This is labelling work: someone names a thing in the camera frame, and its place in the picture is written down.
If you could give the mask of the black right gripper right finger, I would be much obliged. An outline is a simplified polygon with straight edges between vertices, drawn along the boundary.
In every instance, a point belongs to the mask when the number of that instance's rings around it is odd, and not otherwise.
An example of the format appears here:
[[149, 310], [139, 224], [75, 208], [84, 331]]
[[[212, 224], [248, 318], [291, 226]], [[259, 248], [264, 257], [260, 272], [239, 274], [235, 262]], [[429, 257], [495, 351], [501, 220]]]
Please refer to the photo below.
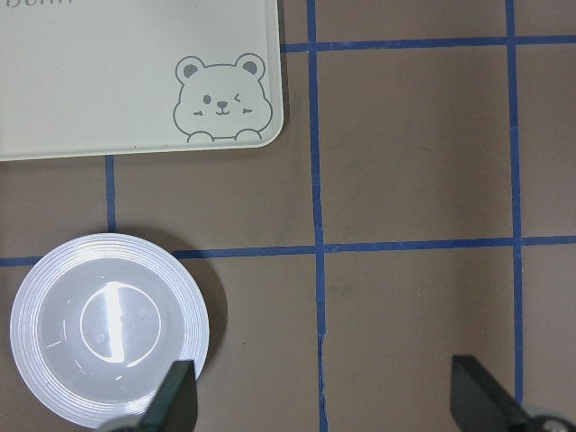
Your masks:
[[453, 355], [450, 413], [460, 431], [525, 431], [530, 416], [473, 355]]

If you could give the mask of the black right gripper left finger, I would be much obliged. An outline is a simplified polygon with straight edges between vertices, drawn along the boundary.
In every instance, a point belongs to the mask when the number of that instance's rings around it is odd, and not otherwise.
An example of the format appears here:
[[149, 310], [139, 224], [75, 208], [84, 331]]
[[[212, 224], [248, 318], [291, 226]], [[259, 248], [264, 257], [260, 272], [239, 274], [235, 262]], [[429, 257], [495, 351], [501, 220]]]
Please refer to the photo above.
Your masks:
[[139, 431], [194, 431], [197, 419], [194, 361], [174, 361], [140, 419]]

